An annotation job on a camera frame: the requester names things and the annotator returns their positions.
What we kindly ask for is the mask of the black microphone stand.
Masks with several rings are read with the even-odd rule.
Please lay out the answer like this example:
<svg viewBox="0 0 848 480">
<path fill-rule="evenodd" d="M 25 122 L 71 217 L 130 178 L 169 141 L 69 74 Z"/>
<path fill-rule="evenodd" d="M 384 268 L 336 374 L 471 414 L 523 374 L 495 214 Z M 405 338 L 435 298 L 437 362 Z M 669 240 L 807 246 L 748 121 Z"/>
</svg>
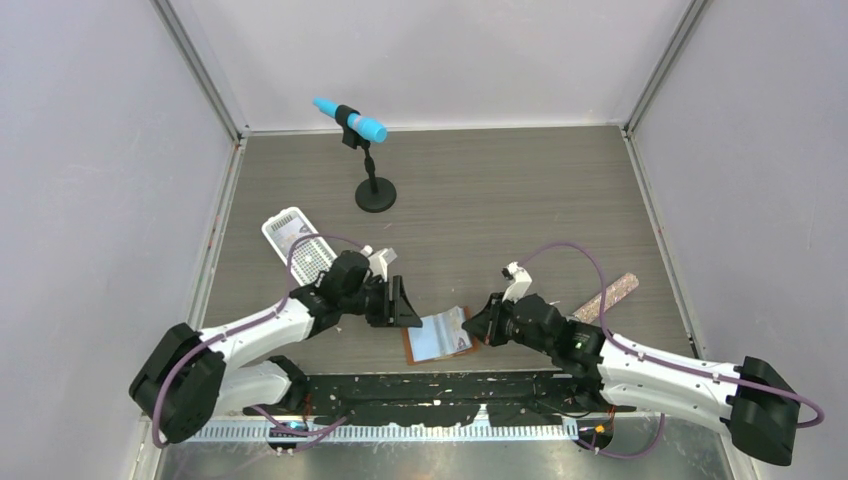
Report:
<svg viewBox="0 0 848 480">
<path fill-rule="evenodd" d="M 381 213 L 390 209 L 396 199 L 397 190 L 395 185 L 388 179 L 379 177 L 376 173 L 376 163 L 371 155 L 370 148 L 374 142 L 362 142 L 356 149 L 361 149 L 364 153 L 364 168 L 367 174 L 367 179 L 357 187 L 354 199 L 357 206 L 368 213 Z"/>
</svg>

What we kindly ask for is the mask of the white perforated plastic basket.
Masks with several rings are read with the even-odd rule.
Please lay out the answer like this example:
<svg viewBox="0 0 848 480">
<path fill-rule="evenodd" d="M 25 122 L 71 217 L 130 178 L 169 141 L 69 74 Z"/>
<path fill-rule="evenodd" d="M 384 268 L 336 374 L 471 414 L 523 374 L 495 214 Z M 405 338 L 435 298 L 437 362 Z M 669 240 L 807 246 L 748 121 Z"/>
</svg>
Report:
<svg viewBox="0 0 848 480">
<path fill-rule="evenodd" d="M 312 229 L 312 233 L 299 238 L 285 253 L 276 245 L 271 232 L 277 228 L 278 222 L 285 224 L 296 218 L 302 219 Z M 314 282 L 337 258 L 336 252 L 318 236 L 318 230 L 298 207 L 285 208 L 268 218 L 262 224 L 261 232 L 283 263 L 290 268 L 291 277 L 300 286 Z"/>
</svg>

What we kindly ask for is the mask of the VIP card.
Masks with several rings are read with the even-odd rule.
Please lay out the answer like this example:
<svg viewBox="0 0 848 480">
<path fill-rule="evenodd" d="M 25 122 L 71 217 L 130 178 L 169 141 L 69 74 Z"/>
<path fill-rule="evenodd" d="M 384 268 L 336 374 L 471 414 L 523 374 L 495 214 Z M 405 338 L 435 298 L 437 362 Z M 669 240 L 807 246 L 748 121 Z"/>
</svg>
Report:
<svg viewBox="0 0 848 480">
<path fill-rule="evenodd" d="M 447 355 L 466 352 L 473 347 L 471 338 L 462 328 L 462 324 L 465 320 L 465 310 L 461 307 L 454 307 L 444 313 L 442 333 L 444 339 L 444 350 Z"/>
</svg>

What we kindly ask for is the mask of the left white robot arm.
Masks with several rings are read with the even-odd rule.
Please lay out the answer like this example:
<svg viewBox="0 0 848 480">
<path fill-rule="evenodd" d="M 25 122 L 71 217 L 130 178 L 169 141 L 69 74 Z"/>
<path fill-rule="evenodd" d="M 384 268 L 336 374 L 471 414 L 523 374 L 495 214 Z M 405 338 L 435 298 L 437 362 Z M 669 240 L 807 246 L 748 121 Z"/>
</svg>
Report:
<svg viewBox="0 0 848 480">
<path fill-rule="evenodd" d="M 298 412 L 308 392 L 305 374 L 274 350 L 334 329 L 342 316 L 375 328 L 419 328 L 403 279 L 391 276 L 391 249 L 344 251 L 313 282 L 279 303 L 203 330 L 170 327 L 129 387 L 153 425 L 157 447 L 178 444 L 215 416 L 253 406 Z"/>
</svg>

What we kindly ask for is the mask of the pink glitter stick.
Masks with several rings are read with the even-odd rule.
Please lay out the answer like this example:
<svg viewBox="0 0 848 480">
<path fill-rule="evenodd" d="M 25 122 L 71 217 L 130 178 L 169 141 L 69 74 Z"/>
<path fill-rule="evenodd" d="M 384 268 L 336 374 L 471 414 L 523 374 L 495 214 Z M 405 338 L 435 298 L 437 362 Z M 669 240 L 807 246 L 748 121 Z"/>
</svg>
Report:
<svg viewBox="0 0 848 480">
<path fill-rule="evenodd" d="M 622 301 L 640 285 L 638 277 L 633 273 L 626 273 L 610 283 L 602 293 L 598 293 L 591 300 L 575 310 L 572 315 L 583 323 L 597 321 L 602 313 Z"/>
</svg>

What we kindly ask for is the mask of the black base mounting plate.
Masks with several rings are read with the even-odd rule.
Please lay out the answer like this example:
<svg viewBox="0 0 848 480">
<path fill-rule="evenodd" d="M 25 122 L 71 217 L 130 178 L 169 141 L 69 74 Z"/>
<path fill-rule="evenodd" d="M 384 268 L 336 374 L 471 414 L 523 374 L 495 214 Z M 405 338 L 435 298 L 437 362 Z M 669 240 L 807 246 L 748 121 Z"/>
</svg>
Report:
<svg viewBox="0 0 848 480">
<path fill-rule="evenodd" d="M 263 404 L 270 414 L 312 417 L 327 425 L 450 427 L 487 413 L 493 426 L 553 425 L 605 414 L 612 406 L 554 371 L 321 374 L 306 378 L 296 401 Z"/>
</svg>

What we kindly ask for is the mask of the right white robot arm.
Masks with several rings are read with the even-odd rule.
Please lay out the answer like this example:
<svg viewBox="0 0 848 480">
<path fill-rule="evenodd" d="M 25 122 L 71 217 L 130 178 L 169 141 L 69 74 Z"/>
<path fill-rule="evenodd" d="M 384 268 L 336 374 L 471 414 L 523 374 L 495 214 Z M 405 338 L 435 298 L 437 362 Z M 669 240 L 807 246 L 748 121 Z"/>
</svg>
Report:
<svg viewBox="0 0 848 480">
<path fill-rule="evenodd" d="M 633 407 L 671 415 L 730 438 L 762 462 L 788 466 L 800 413 L 793 389 L 765 360 L 740 365 L 685 358 L 566 316 L 539 295 L 490 296 L 463 329 L 495 347 L 514 342 L 548 356 L 573 381 L 584 410 Z"/>
</svg>

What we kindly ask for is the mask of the brown leather card holder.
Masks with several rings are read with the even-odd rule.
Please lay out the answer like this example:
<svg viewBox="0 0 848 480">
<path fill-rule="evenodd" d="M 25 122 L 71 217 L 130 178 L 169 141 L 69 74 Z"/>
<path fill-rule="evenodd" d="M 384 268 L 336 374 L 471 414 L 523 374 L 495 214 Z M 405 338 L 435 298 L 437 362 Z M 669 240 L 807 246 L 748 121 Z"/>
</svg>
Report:
<svg viewBox="0 0 848 480">
<path fill-rule="evenodd" d="M 470 317 L 470 310 L 467 307 L 461 308 L 465 310 L 467 320 Z M 421 328 L 406 328 L 403 331 L 405 358 L 408 365 L 419 365 L 446 360 L 457 356 L 471 354 L 479 349 L 480 341 L 465 330 L 473 342 L 473 347 L 470 350 L 459 354 L 447 355 L 445 353 L 442 321 L 444 313 L 449 310 L 422 317 L 421 320 L 423 322 L 423 326 Z"/>
</svg>

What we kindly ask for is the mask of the blue toy microphone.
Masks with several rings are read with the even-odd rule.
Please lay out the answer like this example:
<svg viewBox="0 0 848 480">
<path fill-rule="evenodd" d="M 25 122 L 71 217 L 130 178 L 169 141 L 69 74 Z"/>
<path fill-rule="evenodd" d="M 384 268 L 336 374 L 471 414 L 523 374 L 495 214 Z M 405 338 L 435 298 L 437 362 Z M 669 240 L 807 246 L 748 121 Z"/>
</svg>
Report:
<svg viewBox="0 0 848 480">
<path fill-rule="evenodd" d="M 342 143 L 351 148 L 356 149 L 362 142 L 382 143 L 388 137 L 388 130 L 382 123 L 363 116 L 352 107 L 319 97 L 314 98 L 312 103 L 342 128 Z"/>
</svg>

